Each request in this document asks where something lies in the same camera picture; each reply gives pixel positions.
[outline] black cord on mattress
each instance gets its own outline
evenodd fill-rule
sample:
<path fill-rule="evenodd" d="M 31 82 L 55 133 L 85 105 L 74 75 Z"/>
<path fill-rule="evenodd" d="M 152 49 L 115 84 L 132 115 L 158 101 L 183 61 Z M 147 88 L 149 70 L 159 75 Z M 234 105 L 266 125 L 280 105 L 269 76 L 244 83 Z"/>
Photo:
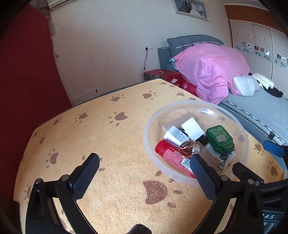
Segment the black cord on mattress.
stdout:
<path fill-rule="evenodd" d="M 146 47 L 146 58 L 145 58 L 145 62 L 144 62 L 144 70 L 143 70 L 143 76 L 144 76 L 144 79 L 145 79 L 145 67 L 146 67 L 146 60 L 147 60 L 147 54 L 148 54 L 148 48 Z"/>

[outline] red tube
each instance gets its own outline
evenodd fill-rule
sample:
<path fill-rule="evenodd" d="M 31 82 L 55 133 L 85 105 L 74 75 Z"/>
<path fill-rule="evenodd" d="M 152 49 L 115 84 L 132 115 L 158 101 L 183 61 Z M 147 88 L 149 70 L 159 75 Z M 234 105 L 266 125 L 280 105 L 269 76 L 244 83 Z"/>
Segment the red tube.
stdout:
<path fill-rule="evenodd" d="M 155 152 L 185 175 L 196 178 L 190 169 L 189 159 L 183 159 L 178 152 L 178 147 L 171 144 L 168 140 L 160 141 L 155 147 Z"/>

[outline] plastic bowl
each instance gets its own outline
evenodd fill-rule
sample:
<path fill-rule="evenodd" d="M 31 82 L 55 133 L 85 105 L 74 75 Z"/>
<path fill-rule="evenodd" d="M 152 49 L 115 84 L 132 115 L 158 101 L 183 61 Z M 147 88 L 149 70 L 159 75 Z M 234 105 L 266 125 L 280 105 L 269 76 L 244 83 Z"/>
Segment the plastic bowl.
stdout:
<path fill-rule="evenodd" d="M 160 171 L 172 179 L 191 186 L 199 186 L 196 179 L 188 177 L 173 168 L 155 152 L 156 145 L 164 136 L 162 125 L 188 112 L 194 115 L 194 119 L 204 132 L 210 127 L 222 125 L 232 135 L 236 155 L 221 174 L 227 175 L 231 180 L 237 180 L 233 175 L 232 165 L 237 162 L 246 163 L 249 153 L 249 141 L 246 131 L 231 113 L 220 106 L 208 102 L 179 101 L 162 107 L 151 116 L 145 125 L 143 134 L 144 147 L 151 161 Z"/>

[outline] green plastic case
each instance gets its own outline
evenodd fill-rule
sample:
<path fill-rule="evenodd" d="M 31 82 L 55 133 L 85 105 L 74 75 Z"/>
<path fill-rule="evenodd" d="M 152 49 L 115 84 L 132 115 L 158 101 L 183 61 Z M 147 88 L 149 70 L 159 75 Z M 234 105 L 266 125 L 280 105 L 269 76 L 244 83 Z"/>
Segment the green plastic case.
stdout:
<path fill-rule="evenodd" d="M 231 154 L 235 148 L 233 138 L 221 125 L 208 128 L 206 131 L 206 138 L 213 150 L 223 157 Z"/>

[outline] pink blanket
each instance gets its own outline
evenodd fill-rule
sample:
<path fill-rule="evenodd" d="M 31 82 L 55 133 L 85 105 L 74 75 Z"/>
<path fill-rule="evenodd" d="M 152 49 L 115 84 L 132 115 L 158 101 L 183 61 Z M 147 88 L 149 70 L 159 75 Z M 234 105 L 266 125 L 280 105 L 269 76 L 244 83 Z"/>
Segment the pink blanket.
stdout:
<path fill-rule="evenodd" d="M 196 44 L 174 59 L 177 70 L 197 86 L 199 98 L 216 105 L 228 96 L 229 90 L 239 95 L 233 85 L 233 77 L 248 75 L 250 72 L 239 51 L 215 44 Z"/>

